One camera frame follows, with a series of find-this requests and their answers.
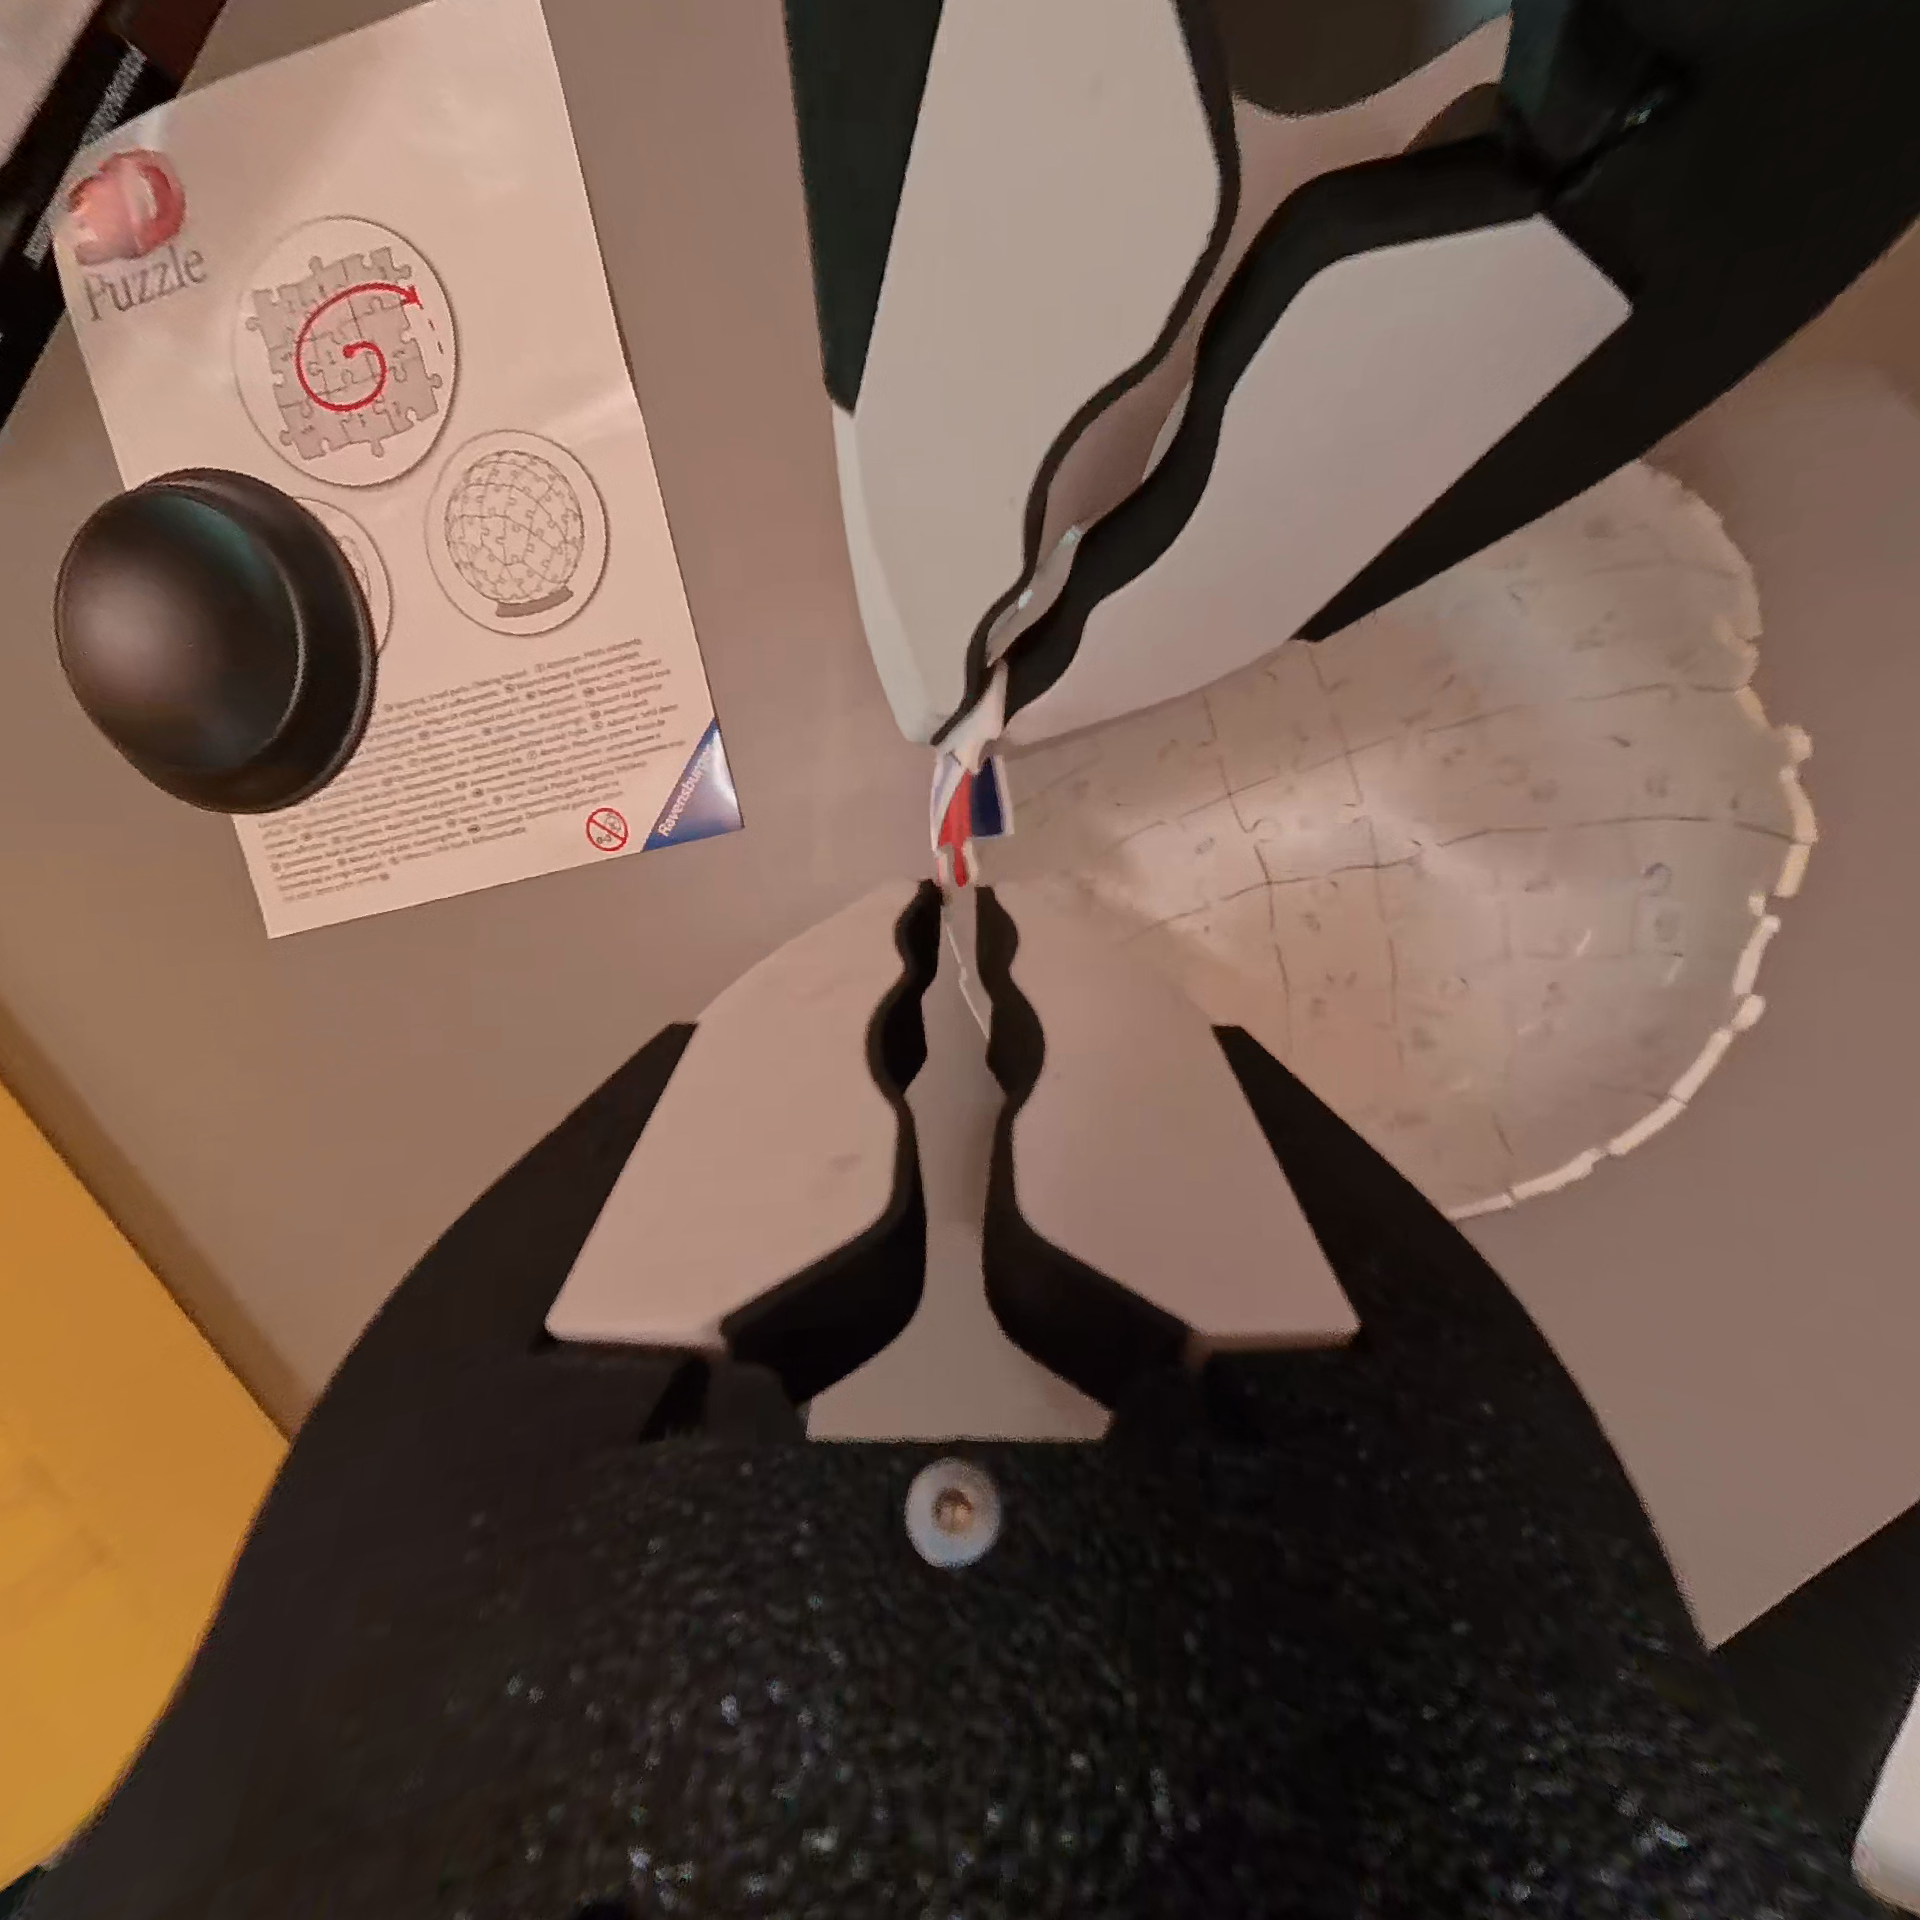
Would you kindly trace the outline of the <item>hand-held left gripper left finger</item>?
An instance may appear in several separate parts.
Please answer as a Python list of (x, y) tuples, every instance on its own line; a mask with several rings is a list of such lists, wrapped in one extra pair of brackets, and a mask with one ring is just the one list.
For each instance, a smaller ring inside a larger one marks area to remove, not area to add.
[(936, 965), (936, 884), (886, 880), (715, 994), (544, 1330), (759, 1366), (800, 1406), (889, 1347), (925, 1285), (905, 1091)]

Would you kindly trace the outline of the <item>yellow plastic bin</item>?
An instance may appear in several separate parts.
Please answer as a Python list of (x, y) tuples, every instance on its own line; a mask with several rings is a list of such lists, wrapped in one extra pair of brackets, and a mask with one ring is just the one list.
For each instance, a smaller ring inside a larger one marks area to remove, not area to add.
[(118, 1784), (283, 1455), (271, 1416), (5, 1091), (5, 1887)]

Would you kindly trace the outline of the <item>black round ball stand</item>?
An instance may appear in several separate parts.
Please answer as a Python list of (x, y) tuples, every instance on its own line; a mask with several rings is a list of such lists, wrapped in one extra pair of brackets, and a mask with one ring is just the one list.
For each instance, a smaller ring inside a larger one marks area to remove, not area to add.
[(228, 469), (165, 474), (81, 520), (54, 646), (136, 774), (227, 816), (313, 800), (376, 692), (373, 607), (344, 551), (307, 506)]

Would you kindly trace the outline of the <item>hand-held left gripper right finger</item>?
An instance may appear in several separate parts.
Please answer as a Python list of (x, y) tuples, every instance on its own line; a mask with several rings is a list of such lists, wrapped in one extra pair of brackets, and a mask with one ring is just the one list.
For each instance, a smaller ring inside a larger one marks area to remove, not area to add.
[(1119, 1411), (1360, 1317), (1201, 1008), (1033, 884), (976, 892), (1001, 1092), (982, 1282), (1007, 1340)]

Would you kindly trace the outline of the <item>colourful cartoon puzzle ball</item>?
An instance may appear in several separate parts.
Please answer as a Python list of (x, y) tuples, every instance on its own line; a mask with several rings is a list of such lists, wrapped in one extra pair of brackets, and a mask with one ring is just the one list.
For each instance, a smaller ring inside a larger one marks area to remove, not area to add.
[(1629, 463), (1321, 643), (1011, 757), (1033, 880), (1451, 1219), (1680, 1119), (1817, 840), (1720, 516)]

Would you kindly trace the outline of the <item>black flat board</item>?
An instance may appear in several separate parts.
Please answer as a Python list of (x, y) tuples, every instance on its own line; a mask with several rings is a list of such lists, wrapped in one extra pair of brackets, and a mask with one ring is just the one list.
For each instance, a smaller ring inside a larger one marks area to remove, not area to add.
[(71, 151), (41, 134), (1, 159), (1, 419), (12, 419), (61, 315), (53, 258), (54, 197), (73, 159), (107, 132), (177, 95), (224, 2), (105, 2), (120, 42), (116, 72)]

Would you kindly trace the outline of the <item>white instruction leaflet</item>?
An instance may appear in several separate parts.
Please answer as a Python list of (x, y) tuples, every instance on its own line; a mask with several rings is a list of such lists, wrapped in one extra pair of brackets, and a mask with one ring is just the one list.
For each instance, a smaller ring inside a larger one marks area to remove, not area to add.
[(540, 5), (158, 104), (53, 235), (124, 479), (252, 474), (369, 590), (363, 744), (235, 828), (269, 936), (741, 828)]

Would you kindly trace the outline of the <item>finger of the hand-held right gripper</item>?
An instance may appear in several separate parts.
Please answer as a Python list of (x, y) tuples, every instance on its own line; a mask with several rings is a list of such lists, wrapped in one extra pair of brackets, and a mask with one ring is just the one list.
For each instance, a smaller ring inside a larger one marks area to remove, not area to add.
[(947, 739), (1033, 586), (1067, 451), (1171, 350), (1238, 202), (1201, 5), (939, 5), (832, 440), (901, 734)]
[(1496, 134), (1317, 175), (1241, 256), (1180, 420), (1011, 648), (1003, 739), (1176, 700), (1304, 636), (1629, 318)]

